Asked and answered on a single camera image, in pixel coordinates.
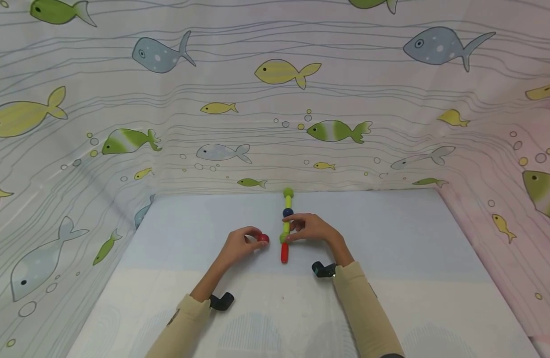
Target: red cylinder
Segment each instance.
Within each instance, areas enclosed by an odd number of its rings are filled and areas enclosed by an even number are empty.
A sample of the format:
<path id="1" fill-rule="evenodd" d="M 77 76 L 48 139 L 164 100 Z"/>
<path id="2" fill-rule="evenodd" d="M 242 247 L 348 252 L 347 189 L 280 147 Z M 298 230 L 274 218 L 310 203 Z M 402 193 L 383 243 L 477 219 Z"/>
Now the red cylinder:
<path id="1" fill-rule="evenodd" d="M 289 244 L 283 242 L 281 245 L 281 263 L 286 264 L 289 261 Z"/>

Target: red bead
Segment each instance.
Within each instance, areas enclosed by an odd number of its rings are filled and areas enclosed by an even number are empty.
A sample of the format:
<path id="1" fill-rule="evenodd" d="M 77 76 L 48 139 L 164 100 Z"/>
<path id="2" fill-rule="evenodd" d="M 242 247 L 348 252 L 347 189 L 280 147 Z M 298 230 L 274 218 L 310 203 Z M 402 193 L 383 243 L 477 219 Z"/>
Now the red bead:
<path id="1" fill-rule="evenodd" d="M 286 264 L 289 261 L 289 244 L 283 242 L 281 245 L 281 263 Z"/>
<path id="2" fill-rule="evenodd" d="M 257 241 L 266 241 L 266 242 L 269 242 L 269 237 L 265 234 L 260 234 L 259 237 L 257 238 Z"/>

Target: fabric wall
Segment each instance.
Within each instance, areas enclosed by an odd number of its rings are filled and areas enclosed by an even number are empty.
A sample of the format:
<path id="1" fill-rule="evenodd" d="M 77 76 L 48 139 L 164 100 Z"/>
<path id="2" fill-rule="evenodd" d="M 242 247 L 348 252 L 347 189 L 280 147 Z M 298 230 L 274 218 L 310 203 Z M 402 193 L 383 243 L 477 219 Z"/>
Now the fabric wall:
<path id="1" fill-rule="evenodd" d="M 437 187 L 550 357 L 550 0 L 0 1 L 0 357 L 65 356 L 153 194 L 288 185 Z"/>

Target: blue ball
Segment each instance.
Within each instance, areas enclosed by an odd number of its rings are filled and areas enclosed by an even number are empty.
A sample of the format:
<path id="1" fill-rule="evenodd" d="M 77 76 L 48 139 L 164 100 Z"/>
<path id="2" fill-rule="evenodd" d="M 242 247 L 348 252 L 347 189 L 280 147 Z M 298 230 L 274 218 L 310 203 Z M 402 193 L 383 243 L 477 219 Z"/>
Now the blue ball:
<path id="1" fill-rule="evenodd" d="M 286 218 L 287 216 L 293 215 L 293 209 L 290 207 L 283 210 L 283 218 Z"/>

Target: red ball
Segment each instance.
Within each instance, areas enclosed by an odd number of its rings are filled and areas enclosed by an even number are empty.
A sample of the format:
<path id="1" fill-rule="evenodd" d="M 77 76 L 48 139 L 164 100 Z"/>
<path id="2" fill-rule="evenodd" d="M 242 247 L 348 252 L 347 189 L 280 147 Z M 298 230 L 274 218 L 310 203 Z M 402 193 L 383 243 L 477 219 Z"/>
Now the red ball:
<path id="1" fill-rule="evenodd" d="M 265 234 L 260 234 L 259 237 L 257 238 L 257 241 L 269 242 L 269 237 Z"/>

